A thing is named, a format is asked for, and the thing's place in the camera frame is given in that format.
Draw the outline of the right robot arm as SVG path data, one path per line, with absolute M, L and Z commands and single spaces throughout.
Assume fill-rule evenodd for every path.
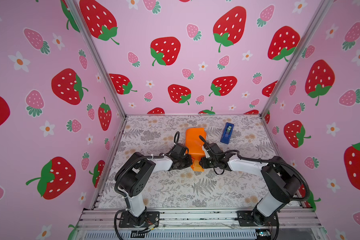
M 217 144 L 208 143 L 202 149 L 206 156 L 200 160 L 200 166 L 204 169 L 244 172 L 264 179 L 268 193 L 252 211 L 253 221 L 258 225 L 294 201 L 294 195 L 305 184 L 302 175 L 279 156 L 270 160 L 245 158 L 238 150 L 223 152 Z

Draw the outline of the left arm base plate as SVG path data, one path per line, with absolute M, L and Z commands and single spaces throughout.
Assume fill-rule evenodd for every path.
M 130 212 L 123 211 L 119 219 L 119 228 L 147 228 L 159 223 L 160 212 L 145 211 L 139 217 L 135 217 Z

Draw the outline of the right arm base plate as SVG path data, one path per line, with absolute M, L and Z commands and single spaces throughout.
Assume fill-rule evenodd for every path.
M 277 227 L 280 224 L 275 214 L 264 217 L 256 211 L 237 211 L 236 213 L 235 221 L 238 221 L 241 227 Z

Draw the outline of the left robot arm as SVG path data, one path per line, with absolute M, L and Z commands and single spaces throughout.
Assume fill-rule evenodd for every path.
M 166 154 L 145 156 L 135 152 L 115 176 L 115 192 L 120 194 L 127 211 L 135 218 L 145 215 L 146 206 L 142 191 L 151 175 L 161 171 L 183 170 L 192 165 L 189 149 L 183 144 L 175 144 Z

